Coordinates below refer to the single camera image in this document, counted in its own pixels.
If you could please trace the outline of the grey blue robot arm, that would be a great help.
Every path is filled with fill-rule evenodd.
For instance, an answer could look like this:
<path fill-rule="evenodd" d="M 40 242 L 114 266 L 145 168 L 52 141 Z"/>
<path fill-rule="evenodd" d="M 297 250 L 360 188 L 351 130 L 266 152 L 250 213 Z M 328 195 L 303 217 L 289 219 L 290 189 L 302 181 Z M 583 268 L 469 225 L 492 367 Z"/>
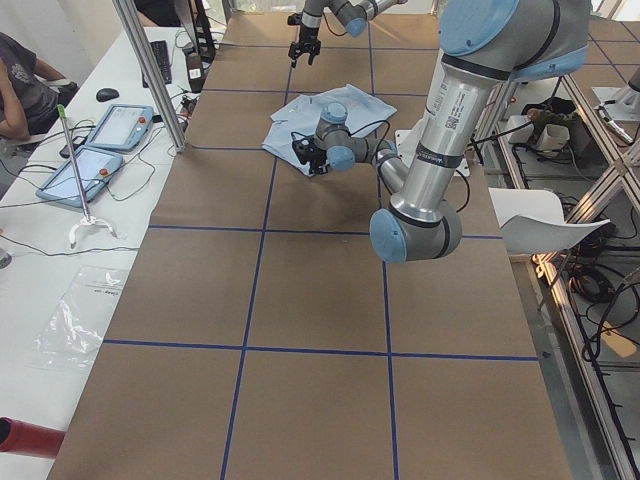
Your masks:
<path fill-rule="evenodd" d="M 322 110 L 311 144 L 333 170 L 369 163 L 391 197 L 370 220 L 370 240 L 387 263 L 435 259 L 462 236 L 445 192 L 495 85 L 560 77 L 580 68 L 587 51 L 588 1 L 450 1 L 439 20 L 444 76 L 433 86 L 411 164 L 386 142 L 355 138 L 347 110 Z"/>
<path fill-rule="evenodd" d="M 312 65 L 320 54 L 321 41 L 319 30 L 326 9 L 336 17 L 351 37 L 362 34 L 367 23 L 385 10 L 395 5 L 405 4 L 404 0 L 363 0 L 352 4 L 347 0 L 307 0 L 299 13 L 288 16 L 289 26 L 298 26 L 298 37 L 289 47 L 288 56 L 293 68 L 297 60 L 305 54 L 309 55 L 308 64 Z"/>

